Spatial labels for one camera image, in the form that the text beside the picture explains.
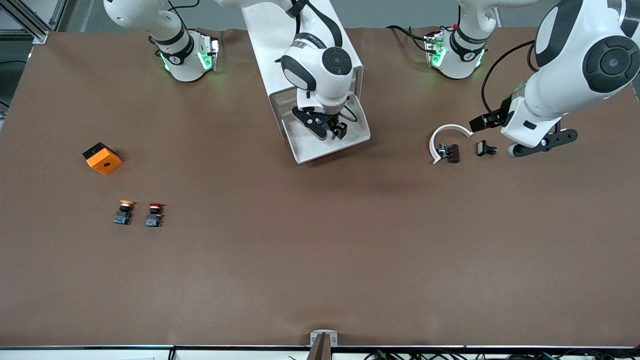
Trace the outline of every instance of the white box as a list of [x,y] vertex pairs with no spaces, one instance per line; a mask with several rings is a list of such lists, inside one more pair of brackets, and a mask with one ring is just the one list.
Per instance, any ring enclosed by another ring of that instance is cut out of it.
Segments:
[[[296,105],[297,89],[285,78],[280,63],[275,61],[282,57],[293,41],[293,36],[296,34],[295,19],[290,18],[273,3],[259,3],[242,9],[273,115],[278,122],[282,138],[289,140],[293,156],[299,164],[365,142],[371,137],[367,118],[360,105],[364,70],[360,58],[353,49],[351,40],[344,31],[331,2],[313,0],[313,5],[340,26],[343,38],[342,48],[349,54],[353,64],[353,80],[346,106],[356,114],[358,122],[343,121],[348,128],[347,135],[341,140],[332,140],[330,137],[325,141],[318,140],[291,113],[291,109]],[[348,111],[343,111],[345,115],[351,117]]]

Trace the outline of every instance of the black cable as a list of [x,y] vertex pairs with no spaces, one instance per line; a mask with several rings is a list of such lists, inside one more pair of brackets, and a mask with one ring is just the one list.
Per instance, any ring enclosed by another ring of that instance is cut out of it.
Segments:
[[406,35],[406,36],[408,36],[408,37],[412,37],[412,38],[414,38],[414,39],[416,39],[416,40],[424,40],[424,38],[421,38],[421,37],[419,37],[419,36],[417,36],[417,35],[414,35],[414,34],[410,33],[409,31],[405,30],[404,28],[401,28],[401,27],[400,27],[400,26],[398,26],[398,25],[389,25],[389,26],[387,26],[385,29],[396,29],[396,30],[400,30],[400,31],[402,31],[402,33],[403,33],[403,34],[405,34],[405,35]]
[[358,117],[356,116],[356,114],[353,113],[353,111],[351,111],[351,109],[349,109],[349,106],[344,106],[345,109],[347,109],[348,112],[350,112],[353,115],[354,120],[349,119],[348,117],[344,116],[343,114],[340,114],[342,117],[344,117],[345,119],[352,121],[352,122],[358,122]]
[[171,8],[169,9],[169,11],[173,10],[175,11],[175,9],[188,9],[188,8],[194,8],[196,6],[200,5],[200,0],[196,0],[196,3],[193,5],[180,5],[180,6],[174,6],[171,5]]
[[178,10],[176,10],[177,8],[173,4],[171,4],[171,0],[169,0],[169,5],[171,5],[171,9],[169,9],[169,11],[173,10],[173,12],[175,12],[175,14],[178,15],[178,19],[180,19],[182,26],[186,28],[187,26],[184,24],[184,21],[182,21],[182,17],[180,16],[180,13],[178,12]]
[[[425,35],[426,37],[428,36],[432,36],[434,33],[428,33],[427,35]],[[429,53],[429,54],[435,54],[436,51],[435,50],[427,50],[425,48],[423,48],[422,46],[420,46],[420,44],[418,44],[418,41],[416,41],[415,37],[413,36],[413,33],[411,32],[411,26],[409,26],[409,35],[411,36],[411,40],[413,40],[413,43],[418,47],[418,49],[424,51],[425,53]]]
[[26,64],[27,62],[24,61],[24,60],[0,61],[0,64],[9,64],[9,63],[23,63],[23,64]]
[[487,112],[489,114],[491,114],[491,116],[493,118],[495,118],[495,120],[498,122],[498,124],[500,124],[501,126],[504,126],[504,122],[500,119],[498,119],[495,116],[495,112],[493,110],[491,110],[489,108],[489,104],[487,104],[486,102],[486,97],[484,96],[484,87],[486,86],[486,82],[487,80],[489,80],[489,76],[491,76],[491,73],[493,72],[493,70],[495,69],[496,65],[498,65],[498,63],[500,63],[500,61],[502,61],[504,58],[506,58],[507,56],[509,56],[509,54],[513,53],[514,51],[521,49],[525,46],[531,45],[535,42],[535,40],[530,40],[527,42],[524,42],[514,48],[512,48],[511,50],[507,51],[506,53],[502,54],[498,60],[495,60],[495,62],[493,63],[493,65],[491,65],[491,67],[489,68],[489,71],[486,73],[486,76],[484,77],[484,81],[482,82],[482,87],[480,88],[480,96],[482,97],[482,104],[484,105],[484,108],[487,110]]
[[536,67],[533,66],[533,64],[531,63],[531,53],[533,53],[533,48],[535,46],[536,46],[536,44],[531,44],[531,47],[529,48],[529,52],[527,53],[527,65],[529,66],[531,71],[538,72],[539,69],[536,69]]

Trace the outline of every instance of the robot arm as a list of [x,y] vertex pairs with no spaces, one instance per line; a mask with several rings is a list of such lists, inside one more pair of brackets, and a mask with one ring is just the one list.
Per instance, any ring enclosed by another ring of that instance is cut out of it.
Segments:
[[463,79],[480,65],[484,46],[496,26],[492,8],[521,8],[537,0],[457,0],[460,18],[455,28],[445,28],[427,43],[436,54],[429,63],[445,76]]
[[104,0],[104,9],[123,28],[144,31],[160,50],[164,67],[179,81],[194,81],[212,70],[217,40],[187,30],[177,15],[161,10],[167,0]]
[[549,131],[563,116],[602,102],[627,86],[640,69],[640,0],[562,0],[538,29],[540,71],[502,103],[501,133],[521,157],[572,142],[575,130]]
[[339,114],[351,88],[353,66],[342,49],[342,31],[331,18],[309,0],[216,0],[227,8],[245,8],[258,3],[274,3],[294,18],[300,28],[280,64],[287,80],[297,89],[293,115],[319,139],[328,133],[342,139],[347,125]]

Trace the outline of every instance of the orange box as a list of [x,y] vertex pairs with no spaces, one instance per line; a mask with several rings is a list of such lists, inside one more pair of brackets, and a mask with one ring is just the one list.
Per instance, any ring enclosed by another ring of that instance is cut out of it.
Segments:
[[83,152],[86,163],[95,171],[106,175],[122,165],[122,160],[103,143],[95,144],[91,149]]

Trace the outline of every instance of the brown table surface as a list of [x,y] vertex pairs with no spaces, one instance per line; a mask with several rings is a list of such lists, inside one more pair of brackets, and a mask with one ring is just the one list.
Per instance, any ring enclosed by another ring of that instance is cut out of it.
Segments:
[[[484,74],[533,29],[498,29],[445,79],[389,29],[352,29],[371,140],[297,165],[244,31],[219,72],[174,81],[141,33],[52,33],[0,133],[0,344],[635,345],[640,150],[631,88],[514,160],[499,129],[431,164],[439,125],[484,112]],[[526,49],[487,88],[529,76]],[[499,147],[478,158],[482,139]],[[97,142],[124,164],[104,177]],[[112,223],[120,199],[132,224]],[[149,202],[166,204],[147,228]]]

